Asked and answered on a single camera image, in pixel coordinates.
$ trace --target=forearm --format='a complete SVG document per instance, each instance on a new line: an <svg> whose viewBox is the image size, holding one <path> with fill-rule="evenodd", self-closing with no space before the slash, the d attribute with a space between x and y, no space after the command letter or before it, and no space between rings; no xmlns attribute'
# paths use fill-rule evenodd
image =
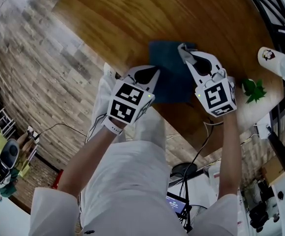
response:
<svg viewBox="0 0 285 236"><path fill-rule="evenodd" d="M91 179L116 134L103 127L70 160L58 183L58 190L77 197Z"/></svg>
<svg viewBox="0 0 285 236"><path fill-rule="evenodd" d="M242 156L236 112L224 116L219 197L236 194L242 177Z"/></svg>

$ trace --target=potted plant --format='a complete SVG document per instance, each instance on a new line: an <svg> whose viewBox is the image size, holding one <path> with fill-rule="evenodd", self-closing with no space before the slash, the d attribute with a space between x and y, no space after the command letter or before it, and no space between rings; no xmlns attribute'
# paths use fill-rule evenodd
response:
<svg viewBox="0 0 285 236"><path fill-rule="evenodd" d="M248 96L248 100L246 104L252 102L253 100L257 102L259 99L265 97L267 92L264 91L264 87L262 86L262 80L258 80L256 83L251 79L244 79L242 81L242 89L246 96Z"/></svg>

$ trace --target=blue cloth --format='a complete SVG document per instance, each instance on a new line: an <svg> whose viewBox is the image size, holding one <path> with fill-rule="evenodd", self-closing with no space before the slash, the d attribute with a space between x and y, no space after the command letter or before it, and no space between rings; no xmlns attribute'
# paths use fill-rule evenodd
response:
<svg viewBox="0 0 285 236"><path fill-rule="evenodd" d="M195 81L182 61L177 47L182 42L152 41L149 43L149 64L160 67L160 77L154 90L154 103L189 102ZM195 44L184 42L188 48Z"/></svg>

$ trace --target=wooden table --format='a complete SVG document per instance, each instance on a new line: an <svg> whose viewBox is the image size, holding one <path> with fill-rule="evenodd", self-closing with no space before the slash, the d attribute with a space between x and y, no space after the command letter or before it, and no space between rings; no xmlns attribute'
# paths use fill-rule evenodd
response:
<svg viewBox="0 0 285 236"><path fill-rule="evenodd" d="M247 97L236 88L241 132L284 96L281 78L257 61L259 48L273 44L251 0L59 0L54 13L120 74L148 64L150 41L173 40L194 42L200 51L214 54L238 82L263 79L267 94L257 104L246 105ZM192 104L155 107L198 150L206 138L202 122L209 115L195 96ZM220 148L222 139L223 128L215 127L202 155Z"/></svg>

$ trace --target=wristband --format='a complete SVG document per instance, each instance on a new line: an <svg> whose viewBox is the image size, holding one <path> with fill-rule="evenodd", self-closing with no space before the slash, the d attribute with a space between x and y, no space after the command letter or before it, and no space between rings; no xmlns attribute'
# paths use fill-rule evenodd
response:
<svg viewBox="0 0 285 236"><path fill-rule="evenodd" d="M101 123L102 126L106 126L108 130L113 132L116 135L120 135L122 133L122 129L116 126L113 122L111 122L110 117L107 116L104 118L103 122Z"/></svg>

